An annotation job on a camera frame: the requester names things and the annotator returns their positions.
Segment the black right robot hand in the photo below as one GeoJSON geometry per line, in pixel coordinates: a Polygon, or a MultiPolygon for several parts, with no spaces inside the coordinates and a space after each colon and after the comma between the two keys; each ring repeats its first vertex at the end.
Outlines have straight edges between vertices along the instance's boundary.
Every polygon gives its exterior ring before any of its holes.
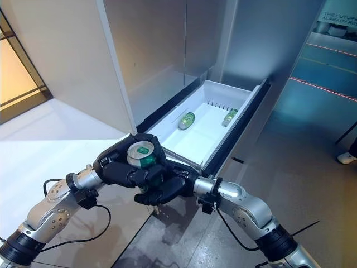
{"type": "Polygon", "coordinates": [[[145,193],[136,194],[134,201],[143,205],[156,206],[166,204],[179,195],[191,197],[194,195],[195,180],[200,176],[194,168],[172,160],[167,160],[162,175],[163,182],[159,186],[149,188],[145,193]]]}

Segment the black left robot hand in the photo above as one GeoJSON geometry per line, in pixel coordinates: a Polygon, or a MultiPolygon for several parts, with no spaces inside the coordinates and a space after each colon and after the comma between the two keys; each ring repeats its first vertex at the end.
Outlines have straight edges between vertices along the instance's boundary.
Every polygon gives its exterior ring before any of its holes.
{"type": "Polygon", "coordinates": [[[156,136],[139,133],[127,134],[117,143],[105,149],[93,162],[93,168],[100,179],[110,185],[118,184],[126,188],[156,187],[165,172],[166,156],[156,136]],[[155,163],[140,169],[127,161],[128,149],[136,142],[148,141],[153,144],[155,163]]]}

